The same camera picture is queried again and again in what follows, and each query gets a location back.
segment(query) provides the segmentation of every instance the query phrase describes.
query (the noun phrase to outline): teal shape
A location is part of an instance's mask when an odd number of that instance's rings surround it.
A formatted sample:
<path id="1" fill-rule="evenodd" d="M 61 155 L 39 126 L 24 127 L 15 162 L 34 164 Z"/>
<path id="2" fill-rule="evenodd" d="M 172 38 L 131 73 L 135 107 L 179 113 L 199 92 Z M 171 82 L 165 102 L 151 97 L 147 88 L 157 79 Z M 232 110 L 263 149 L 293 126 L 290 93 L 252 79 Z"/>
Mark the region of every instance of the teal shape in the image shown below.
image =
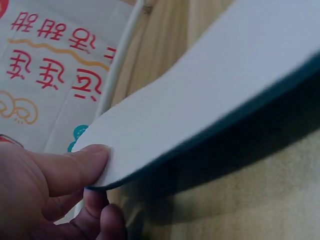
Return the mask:
<path id="1" fill-rule="evenodd" d="M 78 138 L 86 131 L 88 128 L 88 125 L 79 125 L 73 130 L 73 137 L 74 140 L 72 143 L 70 143 L 67 152 L 70 153 L 74 145 L 76 144 Z"/>

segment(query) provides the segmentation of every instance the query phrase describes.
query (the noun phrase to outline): dark green edge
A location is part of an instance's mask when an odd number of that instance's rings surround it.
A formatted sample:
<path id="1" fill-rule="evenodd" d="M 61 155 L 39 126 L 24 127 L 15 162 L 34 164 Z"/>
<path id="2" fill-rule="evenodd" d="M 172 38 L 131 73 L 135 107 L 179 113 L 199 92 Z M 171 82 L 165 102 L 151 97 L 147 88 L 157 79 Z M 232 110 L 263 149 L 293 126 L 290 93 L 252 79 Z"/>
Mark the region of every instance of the dark green edge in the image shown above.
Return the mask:
<path id="1" fill-rule="evenodd" d="M 146 174 L 149 169 L 155 168 L 156 166 L 164 163 L 167 160 L 170 160 L 177 156 L 179 153 L 182 153 L 195 145 L 203 142 L 207 138 L 221 132 L 222 130 L 230 127 L 240 119 L 244 118 L 245 116 L 250 115 L 257 109 L 261 108 L 263 105 L 268 104 L 275 98 L 279 97 L 280 95 L 284 94 L 285 92 L 289 91 L 296 87 L 299 83 L 303 80 L 307 79 L 308 77 L 315 74 L 320 69 L 320 54 L 316 54 L 310 58 L 303 66 L 295 70 L 294 72 L 290 73 L 289 75 L 285 76 L 283 79 L 278 81 L 276 84 L 272 85 L 265 91 L 263 91 L 258 96 L 254 97 L 253 99 L 249 100 L 247 103 L 238 107 L 234 111 L 232 111 L 227 116 L 223 117 L 219 121 L 217 121 L 212 126 L 208 127 L 204 131 L 198 133 L 194 137 L 186 140 L 176 148 L 166 152 L 150 162 L 149 164 L 145 165 L 144 167 L 140 168 L 139 170 L 133 172 L 132 174 L 126 176 L 125 178 L 111 183 L 107 186 L 102 187 L 93 187 L 88 186 L 87 189 L 93 191 L 106 191 L 117 188 L 127 182 L 132 181 L 133 179 Z"/>

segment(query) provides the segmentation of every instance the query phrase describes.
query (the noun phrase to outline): white insole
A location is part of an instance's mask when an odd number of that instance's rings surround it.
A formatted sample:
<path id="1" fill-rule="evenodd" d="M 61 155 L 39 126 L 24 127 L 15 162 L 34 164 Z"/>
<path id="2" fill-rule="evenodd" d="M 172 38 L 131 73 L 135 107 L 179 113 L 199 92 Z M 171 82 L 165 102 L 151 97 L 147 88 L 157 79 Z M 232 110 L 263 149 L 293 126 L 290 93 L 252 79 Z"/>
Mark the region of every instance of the white insole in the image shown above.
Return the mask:
<path id="1" fill-rule="evenodd" d="M 93 187 L 117 187 L 199 133 L 222 130 L 302 81 L 285 77 L 318 52 L 319 13 L 319 0 L 237 0 L 172 69 L 78 139 L 73 151 L 90 144 L 112 148 Z M 287 85 L 271 88 L 283 80 Z M 274 94 L 256 98 L 270 88 Z"/>

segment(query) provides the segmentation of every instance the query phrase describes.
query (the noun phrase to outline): fingernail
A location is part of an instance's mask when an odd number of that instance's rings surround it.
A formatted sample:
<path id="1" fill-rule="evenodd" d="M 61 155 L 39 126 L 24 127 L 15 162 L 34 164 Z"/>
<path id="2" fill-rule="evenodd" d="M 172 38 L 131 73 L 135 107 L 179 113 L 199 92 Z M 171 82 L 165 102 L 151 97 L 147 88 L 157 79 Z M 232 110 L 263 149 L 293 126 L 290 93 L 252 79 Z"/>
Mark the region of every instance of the fingernail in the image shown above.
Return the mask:
<path id="1" fill-rule="evenodd" d="M 104 156 L 105 158 L 107 158 L 109 155 L 110 149 L 109 147 L 103 144 L 93 144 L 93 145 L 86 146 L 85 148 L 82 149 L 82 151 L 93 153 L 95 155 L 98 155 L 99 157 Z"/>

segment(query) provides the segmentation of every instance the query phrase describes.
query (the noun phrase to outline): skin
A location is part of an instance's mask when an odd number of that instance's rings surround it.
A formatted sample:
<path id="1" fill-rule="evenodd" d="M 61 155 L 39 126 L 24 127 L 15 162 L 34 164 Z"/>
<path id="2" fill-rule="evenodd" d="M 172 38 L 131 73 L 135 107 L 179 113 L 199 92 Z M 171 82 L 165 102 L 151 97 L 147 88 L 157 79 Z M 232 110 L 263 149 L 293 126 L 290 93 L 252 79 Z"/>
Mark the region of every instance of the skin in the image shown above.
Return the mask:
<path id="1" fill-rule="evenodd" d="M 121 210 L 105 192 L 84 189 L 107 161 L 104 145 L 57 155 L 0 143 L 0 239 L 126 239 Z M 82 198 L 85 207 L 76 218 L 54 224 Z"/>

